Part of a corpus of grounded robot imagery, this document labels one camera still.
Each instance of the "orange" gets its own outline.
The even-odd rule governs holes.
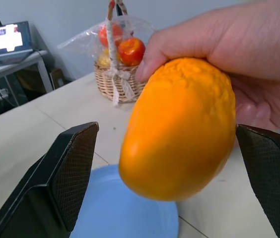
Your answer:
[[[149,79],[134,106],[120,176],[141,196],[186,199],[222,170],[235,130],[229,77],[202,59],[172,60]]]

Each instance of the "finger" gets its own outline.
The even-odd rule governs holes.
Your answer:
[[[229,28],[236,7],[213,10],[153,34],[136,72],[147,81],[164,63],[178,57],[207,58]]]

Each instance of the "apple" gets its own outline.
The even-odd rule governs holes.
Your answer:
[[[118,46],[121,62],[125,66],[137,66],[143,59],[145,45],[142,40],[132,37]]]
[[[123,39],[123,30],[120,25],[113,23],[112,30],[116,46],[119,46]],[[108,47],[107,28],[103,25],[98,32],[98,39],[104,47]]]

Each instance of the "desk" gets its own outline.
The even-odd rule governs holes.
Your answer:
[[[46,55],[46,51],[40,51],[40,54]],[[8,74],[12,74],[14,72],[17,72],[18,70],[24,69],[26,67],[29,67],[33,64],[36,64],[38,67],[38,70],[40,72],[41,78],[43,80],[44,87],[46,89],[46,92],[49,93],[53,90],[53,87],[50,82],[49,75],[46,71],[44,61],[38,52],[32,53],[28,58],[23,60],[20,63],[15,64],[8,64],[4,66],[0,66],[0,78],[5,77]]]
[[[0,208],[27,169],[72,126],[97,121],[93,167],[118,163],[132,108],[114,108],[90,74],[0,115]],[[276,238],[251,189],[239,149],[202,192],[179,202],[178,209],[179,238]]]

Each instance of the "plastic plate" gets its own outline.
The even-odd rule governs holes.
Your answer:
[[[91,172],[70,238],[176,238],[178,230],[175,202],[138,196],[109,165]]]

